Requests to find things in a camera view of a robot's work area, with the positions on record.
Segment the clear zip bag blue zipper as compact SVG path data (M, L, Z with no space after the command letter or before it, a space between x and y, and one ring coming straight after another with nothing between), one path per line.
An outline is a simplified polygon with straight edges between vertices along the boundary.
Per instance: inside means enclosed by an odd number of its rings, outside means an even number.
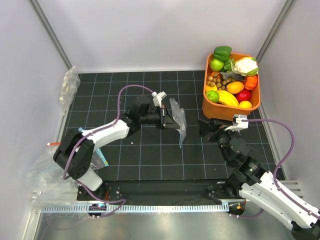
M179 132L179 148L181 149L187 136L186 113L183 108L180 108L179 103L174 98L170 98L169 102L171 106L172 117L179 126L177 131Z

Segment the green lime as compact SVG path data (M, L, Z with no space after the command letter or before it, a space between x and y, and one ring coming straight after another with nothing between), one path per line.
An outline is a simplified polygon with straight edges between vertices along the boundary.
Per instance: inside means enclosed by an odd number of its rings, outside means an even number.
M210 100L212 103L217 103L220 99L220 95L216 90L209 90L206 92L206 97L208 100Z

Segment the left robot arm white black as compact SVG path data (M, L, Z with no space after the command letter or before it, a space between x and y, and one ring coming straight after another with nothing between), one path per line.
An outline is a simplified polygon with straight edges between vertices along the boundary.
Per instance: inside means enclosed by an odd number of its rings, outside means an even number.
M91 168L93 153L114 141L130 137L141 129L142 125L154 125L158 129L184 131L184 126L177 113L169 112L160 96L153 94L154 100L146 95L136 97L127 110L119 117L103 126L80 131L72 129L62 138L53 155L53 160L68 176L88 188L88 194L94 200L101 200L106 195L103 180Z

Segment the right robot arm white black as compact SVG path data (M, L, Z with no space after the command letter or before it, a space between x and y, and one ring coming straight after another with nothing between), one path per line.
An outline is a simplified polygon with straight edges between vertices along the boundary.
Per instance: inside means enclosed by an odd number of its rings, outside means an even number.
M239 132L247 129L250 120L236 114L233 121L198 120L199 135L215 142L226 165L233 169L230 177L213 190L219 197L249 200L263 212L278 219L296 240L320 238L320 210L294 194L277 179L276 172L266 170L251 155L252 148Z

